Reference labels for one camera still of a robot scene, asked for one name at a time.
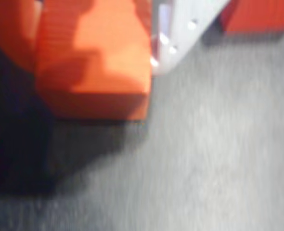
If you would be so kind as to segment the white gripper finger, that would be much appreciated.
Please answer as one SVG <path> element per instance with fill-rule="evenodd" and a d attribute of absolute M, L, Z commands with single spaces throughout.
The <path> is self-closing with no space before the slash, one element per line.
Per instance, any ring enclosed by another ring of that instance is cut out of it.
<path fill-rule="evenodd" d="M 176 67 L 228 3 L 228 0 L 167 0 L 160 4 L 157 31 L 151 37 L 152 75 L 164 75 Z"/>

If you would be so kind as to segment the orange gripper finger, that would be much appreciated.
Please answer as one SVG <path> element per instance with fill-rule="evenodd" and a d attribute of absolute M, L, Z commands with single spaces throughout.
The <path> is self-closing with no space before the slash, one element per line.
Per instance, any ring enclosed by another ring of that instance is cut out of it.
<path fill-rule="evenodd" d="M 0 0 L 0 49 L 19 67 L 33 71 L 39 0 Z"/>

